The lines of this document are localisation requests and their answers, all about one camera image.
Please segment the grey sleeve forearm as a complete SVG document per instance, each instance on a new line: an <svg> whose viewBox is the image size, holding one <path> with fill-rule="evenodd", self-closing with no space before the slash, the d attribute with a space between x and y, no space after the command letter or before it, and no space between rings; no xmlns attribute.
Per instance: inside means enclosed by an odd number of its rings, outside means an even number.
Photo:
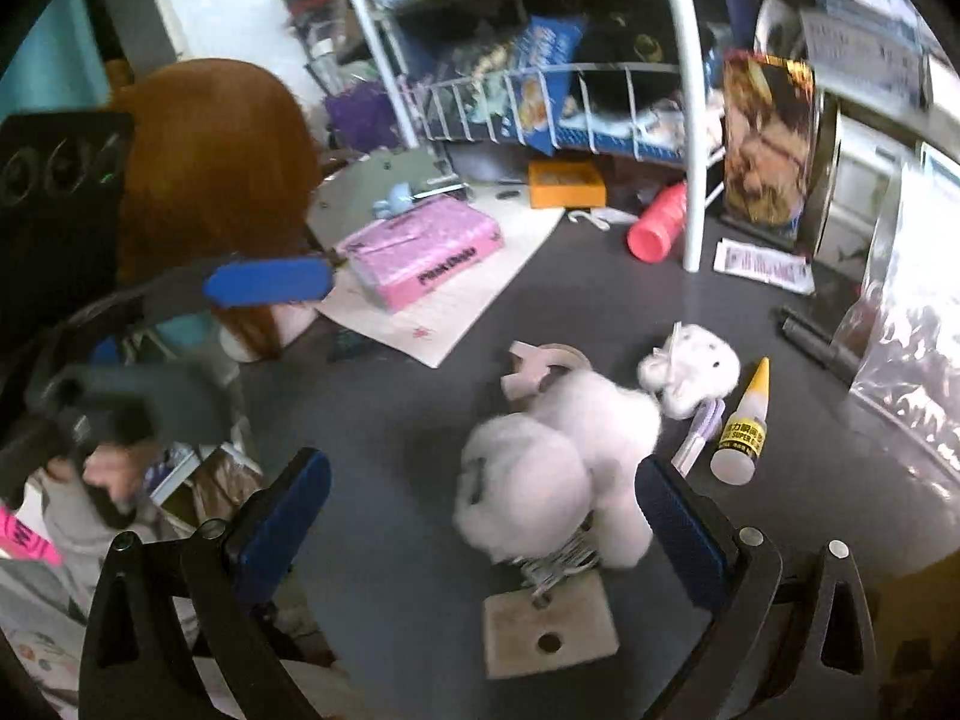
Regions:
<svg viewBox="0 0 960 720"><path fill-rule="evenodd" d="M107 525L89 500L83 484L39 473L47 533L62 558L65 583L83 611L93 603L110 543L119 530Z"/></svg>

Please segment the person's left hand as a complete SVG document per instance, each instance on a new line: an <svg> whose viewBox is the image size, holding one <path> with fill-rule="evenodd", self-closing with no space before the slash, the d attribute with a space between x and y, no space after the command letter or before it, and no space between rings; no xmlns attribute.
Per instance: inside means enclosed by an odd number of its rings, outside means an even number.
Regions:
<svg viewBox="0 0 960 720"><path fill-rule="evenodd" d="M54 458L46 465L46 475L57 483L81 479L93 488L104 489L112 502L127 502L143 489L146 472L162 456L163 450L155 444L101 444L80 468L66 458Z"/></svg>

